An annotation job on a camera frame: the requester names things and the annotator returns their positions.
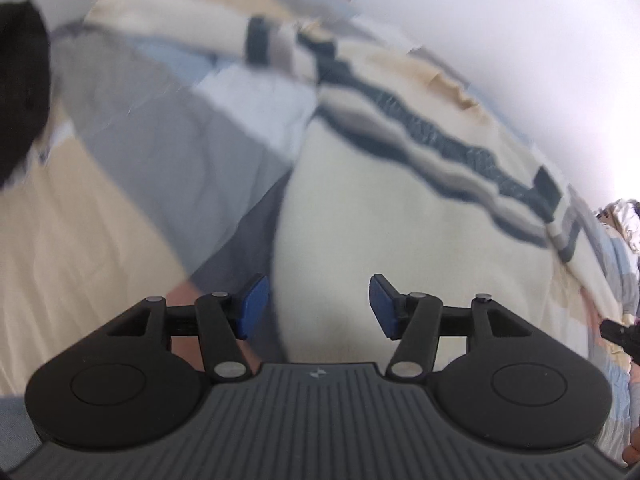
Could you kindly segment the cream fuzzy striped sweater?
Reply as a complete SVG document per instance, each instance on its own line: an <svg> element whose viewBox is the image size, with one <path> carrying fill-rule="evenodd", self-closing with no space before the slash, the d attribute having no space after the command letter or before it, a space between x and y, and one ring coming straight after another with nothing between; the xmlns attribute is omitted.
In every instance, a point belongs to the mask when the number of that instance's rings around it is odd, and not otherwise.
<svg viewBox="0 0 640 480"><path fill-rule="evenodd" d="M597 363L623 321L602 224L536 148L434 64L331 32L276 0L99 0L90 24L239 58L317 99L273 255L280 338L297 362L387 362L367 300L384 274L448 304L478 292Z"/></svg>

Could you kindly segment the patchwork pastel quilt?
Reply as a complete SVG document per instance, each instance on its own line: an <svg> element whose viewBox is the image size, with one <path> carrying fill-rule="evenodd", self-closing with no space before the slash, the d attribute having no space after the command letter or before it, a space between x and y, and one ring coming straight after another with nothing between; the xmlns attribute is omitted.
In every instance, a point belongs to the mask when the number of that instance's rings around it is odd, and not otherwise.
<svg viewBox="0 0 640 480"><path fill-rule="evenodd" d="M276 1L386 44L349 24L347 3ZM272 301L250 345L265 361L294 361L278 331L273 255L314 92L230 55L87 19L54 33L51 64L47 127L1 191L2 393L21 394L40 365L145 296L190 302L258 273ZM628 323L637 271L603 229ZM638 424L634 368L588 360L613 393L597 444L619 460Z"/></svg>

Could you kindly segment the black garment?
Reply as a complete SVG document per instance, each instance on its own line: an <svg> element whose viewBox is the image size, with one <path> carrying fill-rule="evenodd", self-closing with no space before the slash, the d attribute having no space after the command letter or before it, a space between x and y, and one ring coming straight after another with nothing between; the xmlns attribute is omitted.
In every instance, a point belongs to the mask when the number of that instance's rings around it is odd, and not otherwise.
<svg viewBox="0 0 640 480"><path fill-rule="evenodd" d="M30 0L1 3L1 183L23 165L46 128L51 99L50 39Z"/></svg>

